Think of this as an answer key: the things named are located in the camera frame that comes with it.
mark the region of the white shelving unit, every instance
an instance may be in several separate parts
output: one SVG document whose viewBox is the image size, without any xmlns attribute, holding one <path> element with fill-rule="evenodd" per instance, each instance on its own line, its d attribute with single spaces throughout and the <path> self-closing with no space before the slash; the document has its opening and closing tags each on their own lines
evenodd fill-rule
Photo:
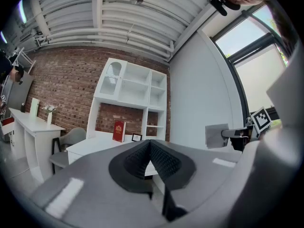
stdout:
<svg viewBox="0 0 304 228">
<path fill-rule="evenodd" d="M 143 109 L 142 139 L 165 140 L 167 116 L 167 76 L 149 68 L 109 58 L 99 78 L 88 119 L 86 138 L 96 136 L 100 103 Z M 148 113 L 157 112 L 157 125 L 147 125 Z M 157 128 L 157 136 L 147 128 Z"/>
</svg>

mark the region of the gray chair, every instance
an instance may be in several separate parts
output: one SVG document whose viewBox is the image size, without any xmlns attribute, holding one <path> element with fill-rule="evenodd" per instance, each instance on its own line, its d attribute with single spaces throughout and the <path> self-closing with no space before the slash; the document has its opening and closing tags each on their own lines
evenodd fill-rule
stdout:
<svg viewBox="0 0 304 228">
<path fill-rule="evenodd" d="M 49 160 L 52 162 L 53 174 L 55 174 L 55 165 L 61 168 L 68 166 L 67 152 L 63 152 L 63 148 L 67 148 L 73 144 L 79 143 L 86 139 L 86 131 L 81 127 L 73 128 L 68 134 L 60 138 L 53 139 L 52 155 Z M 55 153 L 55 142 L 57 142 L 59 152 Z"/>
</svg>

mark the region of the person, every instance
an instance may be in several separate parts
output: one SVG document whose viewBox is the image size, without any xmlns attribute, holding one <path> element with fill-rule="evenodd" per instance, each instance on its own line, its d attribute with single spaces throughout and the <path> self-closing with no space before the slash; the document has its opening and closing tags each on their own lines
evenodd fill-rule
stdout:
<svg viewBox="0 0 304 228">
<path fill-rule="evenodd" d="M 224 5 L 233 10 L 239 10 L 240 5 L 257 5 L 264 2 L 270 9 L 276 26 L 280 32 L 287 58 L 289 58 L 297 43 L 297 33 L 290 22 L 281 13 L 280 9 L 271 0 L 221 0 Z"/>
<path fill-rule="evenodd" d="M 4 82 L 8 75 L 13 82 L 21 81 L 24 75 L 24 69 L 22 66 L 12 65 L 15 58 L 16 57 L 8 59 L 6 53 L 0 50 L 0 84 Z"/>
</svg>

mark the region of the white table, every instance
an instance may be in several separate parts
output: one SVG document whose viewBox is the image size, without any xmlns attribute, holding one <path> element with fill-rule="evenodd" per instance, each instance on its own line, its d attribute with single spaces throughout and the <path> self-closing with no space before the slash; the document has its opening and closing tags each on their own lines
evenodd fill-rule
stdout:
<svg viewBox="0 0 304 228">
<path fill-rule="evenodd" d="M 14 156 L 26 157 L 32 176 L 40 183 L 53 175 L 49 157 L 52 153 L 52 139 L 60 137 L 62 127 L 48 125 L 39 117 L 32 118 L 29 113 L 9 109 L 15 119 L 10 133 L 10 145 Z"/>
<path fill-rule="evenodd" d="M 95 138 L 85 139 L 77 144 L 68 147 L 66 150 L 68 153 L 69 164 L 87 154 L 114 148 L 122 144 L 130 143 L 132 141 L 132 135 L 125 135 L 124 142 L 117 142 L 112 138 L 112 133 L 98 132 Z M 147 166 L 145 176 L 152 175 L 157 175 L 157 171 L 155 170 L 153 164 L 150 162 Z"/>
</svg>

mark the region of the red object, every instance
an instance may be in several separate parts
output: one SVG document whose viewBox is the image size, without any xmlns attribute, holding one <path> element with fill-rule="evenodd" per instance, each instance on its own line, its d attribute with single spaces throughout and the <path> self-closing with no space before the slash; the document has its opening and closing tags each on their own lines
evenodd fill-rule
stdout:
<svg viewBox="0 0 304 228">
<path fill-rule="evenodd" d="M 15 121 L 15 119 L 13 117 L 6 118 L 2 121 L 2 126 L 13 123 L 14 121 Z"/>
<path fill-rule="evenodd" d="M 126 122 L 115 121 L 114 131 L 113 131 L 113 140 L 118 142 L 124 141 L 124 132 L 125 132 Z"/>
</svg>

